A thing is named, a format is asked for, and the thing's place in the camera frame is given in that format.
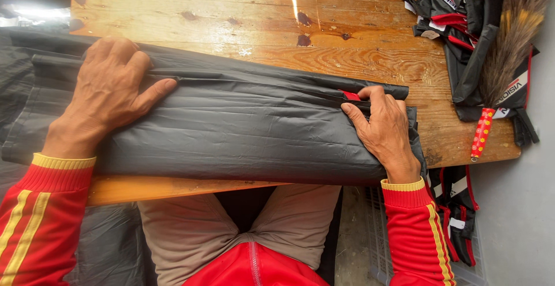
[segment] plastic crate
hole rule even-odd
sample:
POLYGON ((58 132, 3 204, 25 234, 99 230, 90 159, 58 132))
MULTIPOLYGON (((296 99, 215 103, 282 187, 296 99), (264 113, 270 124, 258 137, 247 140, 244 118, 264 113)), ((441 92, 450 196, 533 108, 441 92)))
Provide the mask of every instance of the plastic crate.
MULTIPOLYGON (((393 277, 393 265, 387 239, 387 218, 381 188, 366 187, 366 226, 368 228, 368 247, 370 254, 370 273, 380 282, 389 286, 393 277)), ((454 279, 458 286, 488 286, 482 260, 482 246, 476 220, 472 236, 472 251, 476 260, 474 267, 462 262, 451 262, 454 279)))

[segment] gray wall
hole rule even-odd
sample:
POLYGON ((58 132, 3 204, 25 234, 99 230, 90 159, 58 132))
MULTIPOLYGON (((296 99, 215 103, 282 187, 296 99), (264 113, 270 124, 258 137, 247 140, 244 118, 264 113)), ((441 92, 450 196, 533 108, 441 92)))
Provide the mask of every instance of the gray wall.
POLYGON ((527 111, 541 142, 516 160, 471 166, 491 286, 555 285, 555 0, 535 44, 527 111))

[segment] red sleeve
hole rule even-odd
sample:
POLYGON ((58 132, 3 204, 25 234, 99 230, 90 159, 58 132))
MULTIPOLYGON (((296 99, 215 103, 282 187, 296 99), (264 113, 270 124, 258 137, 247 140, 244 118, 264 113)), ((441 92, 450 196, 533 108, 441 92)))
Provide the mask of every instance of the red sleeve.
POLYGON ((94 162, 34 155, 0 206, 0 285, 68 285, 94 162))
POLYGON ((455 286, 434 201, 424 180, 382 181, 394 276, 390 286, 455 286))

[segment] yellow stripe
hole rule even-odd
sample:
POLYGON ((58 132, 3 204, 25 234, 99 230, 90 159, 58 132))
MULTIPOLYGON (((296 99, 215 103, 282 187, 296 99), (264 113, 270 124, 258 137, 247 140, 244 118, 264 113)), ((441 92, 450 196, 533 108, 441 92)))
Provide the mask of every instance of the yellow stripe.
POLYGON ((435 205, 432 202, 431 205, 426 205, 426 207, 428 207, 428 210, 430 211, 430 218, 428 219, 428 221, 430 221, 430 226, 432 227, 432 232, 434 233, 434 241, 436 242, 436 250, 437 250, 437 259, 440 261, 440 268, 441 268, 441 273, 443 274, 443 282, 445 283, 446 286, 451 286, 451 283, 449 282, 449 280, 451 279, 451 277, 449 276, 449 264, 445 261, 445 256, 446 254, 443 252, 443 247, 441 244, 441 238, 443 238, 443 243, 445 243, 445 237, 443 235, 440 235, 441 233, 441 227, 438 228, 436 226, 436 222, 435 222, 435 218, 436 218, 436 209, 435 209, 435 205))
POLYGON ((17 196, 17 205, 12 209, 10 219, 4 228, 4 232, 0 235, 0 257, 4 253, 5 247, 8 246, 8 240, 12 237, 13 231, 23 216, 23 207, 25 207, 29 194, 31 194, 30 190, 22 190, 17 196))
POLYGON ((46 205, 48 204, 48 198, 50 197, 50 193, 39 193, 37 197, 37 201, 33 207, 33 214, 31 215, 31 219, 29 223, 25 227, 25 231, 23 231, 23 235, 19 239, 19 243, 17 244, 16 250, 13 252, 12 258, 10 262, 8 262, 8 266, 6 266, 4 270, 4 275, 2 279, 0 279, 0 285, 4 286, 11 286, 13 283, 14 278, 16 278, 17 271, 23 263, 27 251, 29 250, 29 246, 31 246, 31 241, 35 233, 40 226, 42 218, 45 215, 46 205))
POLYGON ((384 190, 397 190, 399 192, 412 192, 414 190, 421 190, 425 186, 424 179, 420 177, 420 181, 410 184, 389 184, 387 179, 382 180, 382 189, 384 190))
POLYGON ((62 159, 35 153, 33 154, 32 164, 48 169, 84 169, 93 167, 96 161, 96 157, 87 159, 62 159))

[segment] red jacket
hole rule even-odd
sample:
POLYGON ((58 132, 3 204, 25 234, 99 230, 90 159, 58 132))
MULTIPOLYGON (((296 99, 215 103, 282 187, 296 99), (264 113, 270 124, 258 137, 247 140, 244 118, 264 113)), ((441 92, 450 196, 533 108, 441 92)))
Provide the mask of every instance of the red jacket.
MULTIPOLYGON (((0 207, 0 285, 68 285, 95 158, 35 154, 0 207)), ((455 285, 435 206, 424 181, 382 183, 395 276, 390 286, 455 285)), ((240 244, 184 286, 326 283, 306 264, 257 243, 240 244)))

